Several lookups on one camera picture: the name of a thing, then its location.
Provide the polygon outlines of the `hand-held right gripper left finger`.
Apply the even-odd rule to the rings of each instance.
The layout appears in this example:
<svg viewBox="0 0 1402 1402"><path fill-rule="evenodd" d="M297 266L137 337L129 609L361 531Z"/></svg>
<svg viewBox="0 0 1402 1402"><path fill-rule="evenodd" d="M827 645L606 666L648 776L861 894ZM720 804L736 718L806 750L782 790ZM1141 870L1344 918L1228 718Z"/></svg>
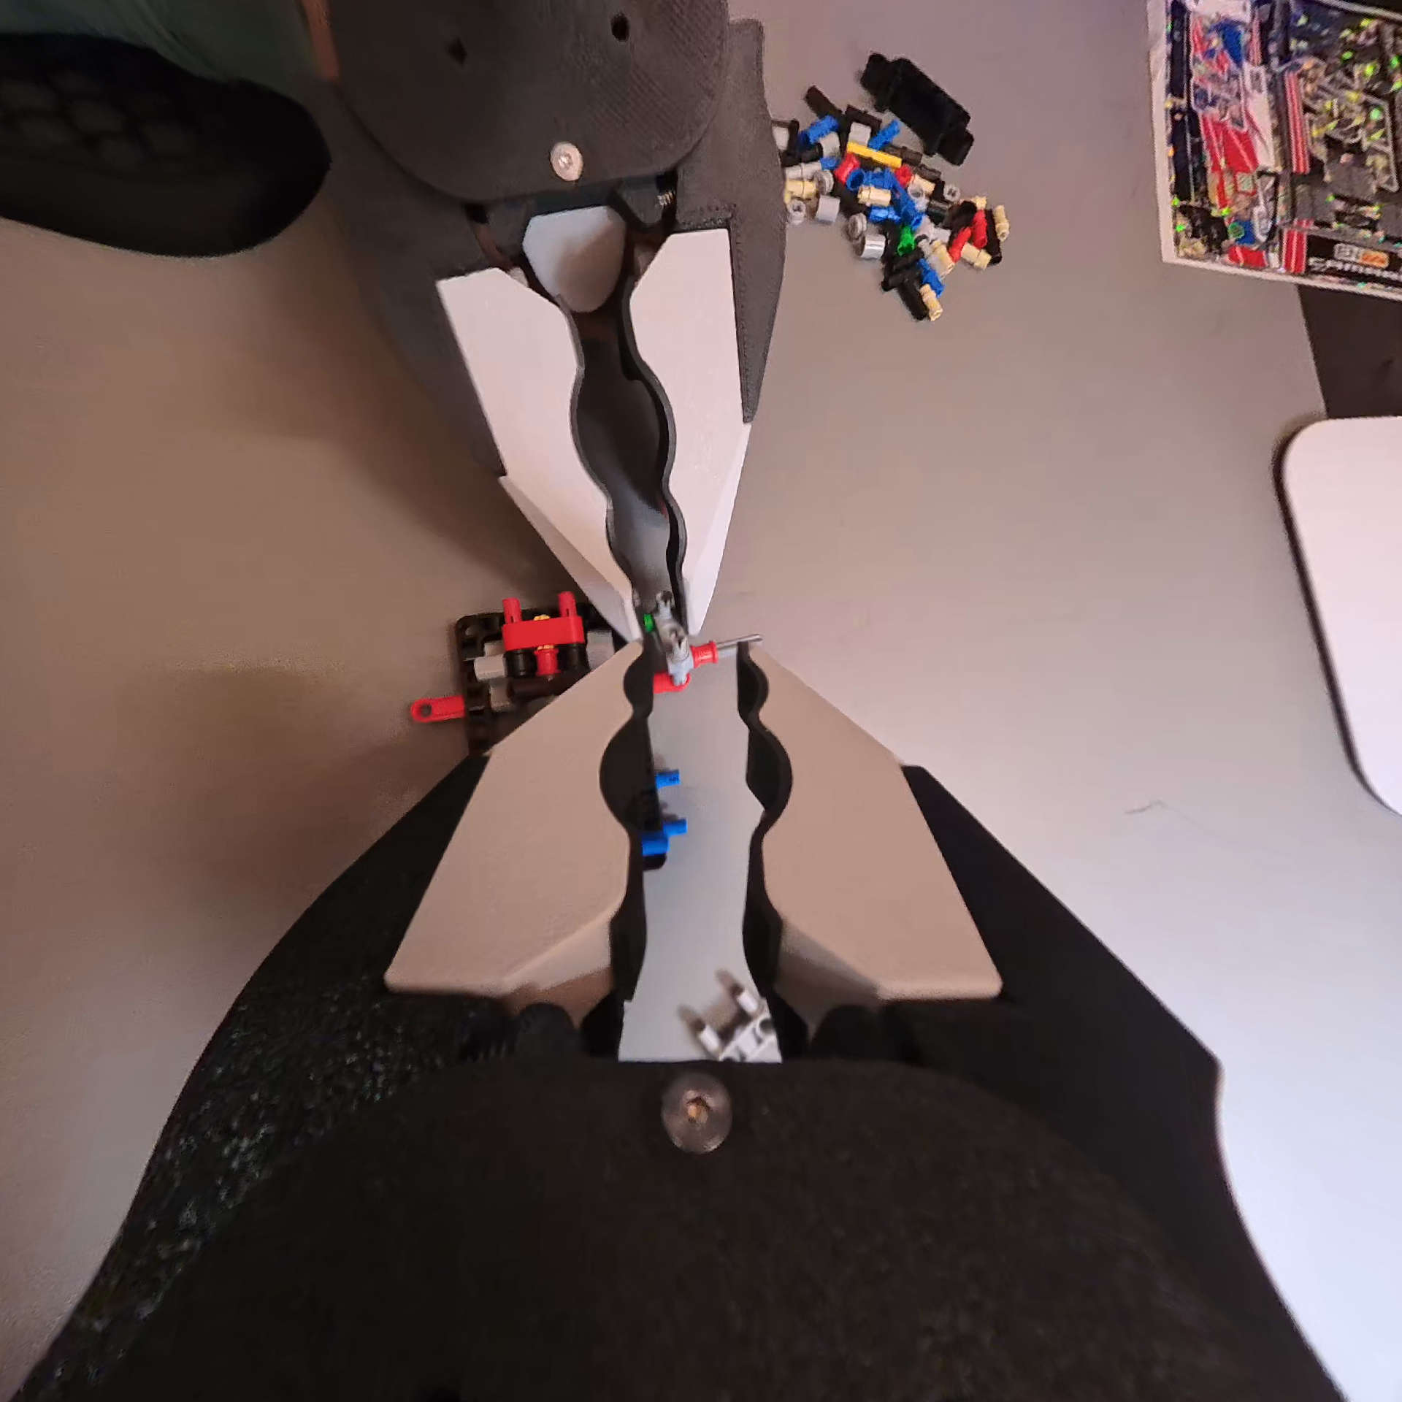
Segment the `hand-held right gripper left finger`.
<svg viewBox="0 0 1402 1402"><path fill-rule="evenodd" d="M387 972L393 994L471 996L574 1025L640 978L636 828L606 798L608 746L650 702L640 643L492 748Z"/></svg>

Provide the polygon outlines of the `lego instruction booklet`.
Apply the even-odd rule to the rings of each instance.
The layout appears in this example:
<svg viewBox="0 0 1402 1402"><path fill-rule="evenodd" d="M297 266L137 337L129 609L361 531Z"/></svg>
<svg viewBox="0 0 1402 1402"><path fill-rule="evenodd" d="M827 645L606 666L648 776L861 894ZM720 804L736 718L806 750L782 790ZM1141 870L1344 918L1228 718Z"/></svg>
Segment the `lego instruction booklet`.
<svg viewBox="0 0 1402 1402"><path fill-rule="evenodd" d="M1400 4L1147 2L1167 266L1400 299Z"/></svg>

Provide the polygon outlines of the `black lego panel piece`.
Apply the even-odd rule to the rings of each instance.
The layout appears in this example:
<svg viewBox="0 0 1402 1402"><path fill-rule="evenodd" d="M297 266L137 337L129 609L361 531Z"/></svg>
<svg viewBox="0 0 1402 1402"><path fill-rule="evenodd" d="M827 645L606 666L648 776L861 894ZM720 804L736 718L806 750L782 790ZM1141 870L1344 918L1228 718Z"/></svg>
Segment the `black lego panel piece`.
<svg viewBox="0 0 1402 1402"><path fill-rule="evenodd" d="M961 166L973 150L971 114L909 58L871 52L859 74L879 112L891 114L927 156Z"/></svg>

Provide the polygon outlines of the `black wrist rest pad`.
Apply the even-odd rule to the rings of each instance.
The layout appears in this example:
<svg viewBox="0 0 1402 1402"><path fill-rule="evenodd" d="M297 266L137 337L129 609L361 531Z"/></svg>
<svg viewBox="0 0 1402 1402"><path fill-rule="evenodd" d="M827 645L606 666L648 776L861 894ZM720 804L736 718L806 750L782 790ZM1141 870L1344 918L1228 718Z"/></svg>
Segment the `black wrist rest pad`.
<svg viewBox="0 0 1402 1402"><path fill-rule="evenodd" d="M329 152L303 106L147 48L2 36L2 218L155 258L225 258L287 230Z"/></svg>

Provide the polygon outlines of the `grey lego connector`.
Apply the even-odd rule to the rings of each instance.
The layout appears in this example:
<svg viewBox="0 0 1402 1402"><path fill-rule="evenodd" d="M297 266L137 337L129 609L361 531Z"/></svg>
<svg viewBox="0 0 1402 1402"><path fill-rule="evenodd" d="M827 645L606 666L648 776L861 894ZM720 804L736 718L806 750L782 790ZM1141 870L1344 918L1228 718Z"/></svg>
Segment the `grey lego connector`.
<svg viewBox="0 0 1402 1402"><path fill-rule="evenodd" d="M776 1017L746 982L728 970L714 974L716 996L706 1007L678 1007L678 1017L704 1061L780 1063Z"/></svg>

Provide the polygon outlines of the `pile of small lego pieces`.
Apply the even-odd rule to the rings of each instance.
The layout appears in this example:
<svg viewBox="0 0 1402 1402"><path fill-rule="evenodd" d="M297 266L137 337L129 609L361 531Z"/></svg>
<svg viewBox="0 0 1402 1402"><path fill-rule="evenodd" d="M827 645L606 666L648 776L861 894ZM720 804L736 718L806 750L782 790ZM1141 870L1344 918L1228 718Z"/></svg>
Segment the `pile of small lego pieces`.
<svg viewBox="0 0 1402 1402"><path fill-rule="evenodd" d="M1003 264L1007 210L967 196L949 178L973 136L965 110L941 96L933 136L903 120L911 102L837 104L822 88L804 94L806 118L774 120L780 206L792 228L835 230L851 256L879 272L879 288L907 317L927 325L943 313L959 270Z"/></svg>

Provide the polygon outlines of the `small grey lego axle assembly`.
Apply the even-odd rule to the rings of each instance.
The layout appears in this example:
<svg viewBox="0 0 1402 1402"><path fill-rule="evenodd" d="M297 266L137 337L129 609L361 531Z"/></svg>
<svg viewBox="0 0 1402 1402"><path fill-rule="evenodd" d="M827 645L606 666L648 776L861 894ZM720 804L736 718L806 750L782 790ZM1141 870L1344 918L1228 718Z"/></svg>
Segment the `small grey lego axle assembly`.
<svg viewBox="0 0 1402 1402"><path fill-rule="evenodd" d="M740 650L760 645L762 637L742 637L736 641L692 641L684 621L676 611L674 595L662 591L650 609L640 615L644 629L644 649L654 660L654 694L670 696L690 686L698 668L736 658Z"/></svg>

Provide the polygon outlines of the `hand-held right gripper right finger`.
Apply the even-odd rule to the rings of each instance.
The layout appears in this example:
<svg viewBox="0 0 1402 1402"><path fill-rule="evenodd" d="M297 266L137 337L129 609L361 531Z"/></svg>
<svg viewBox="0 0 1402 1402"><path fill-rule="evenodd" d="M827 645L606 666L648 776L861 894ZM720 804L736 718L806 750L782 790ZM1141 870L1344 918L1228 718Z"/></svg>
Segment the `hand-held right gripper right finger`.
<svg viewBox="0 0 1402 1402"><path fill-rule="evenodd" d="M744 958L782 1041L841 1009L989 1003L1003 980L901 762L758 645L738 658Z"/></svg>

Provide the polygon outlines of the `person's left forearm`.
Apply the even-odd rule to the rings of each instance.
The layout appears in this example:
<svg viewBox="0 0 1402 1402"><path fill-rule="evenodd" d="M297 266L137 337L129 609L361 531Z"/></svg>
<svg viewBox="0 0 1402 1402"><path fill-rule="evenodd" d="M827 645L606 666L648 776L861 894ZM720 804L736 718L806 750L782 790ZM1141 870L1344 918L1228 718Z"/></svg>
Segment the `person's left forearm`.
<svg viewBox="0 0 1402 1402"><path fill-rule="evenodd" d="M309 42L327 18L327 2L2 2L4 34L102 36L213 56Z"/></svg>

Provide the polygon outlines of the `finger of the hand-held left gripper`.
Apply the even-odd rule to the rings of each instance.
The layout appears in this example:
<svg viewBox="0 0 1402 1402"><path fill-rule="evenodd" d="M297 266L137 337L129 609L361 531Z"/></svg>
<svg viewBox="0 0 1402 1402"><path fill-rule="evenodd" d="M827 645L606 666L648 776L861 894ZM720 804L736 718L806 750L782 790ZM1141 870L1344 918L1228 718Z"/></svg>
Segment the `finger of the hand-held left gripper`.
<svg viewBox="0 0 1402 1402"><path fill-rule="evenodd" d="M666 238L628 298L632 343L668 429L664 493L678 579L698 637L718 585L750 439L728 230Z"/></svg>
<svg viewBox="0 0 1402 1402"><path fill-rule="evenodd" d="M512 272L437 288L510 501L624 641L662 591L662 403L636 359L630 272L592 307Z"/></svg>

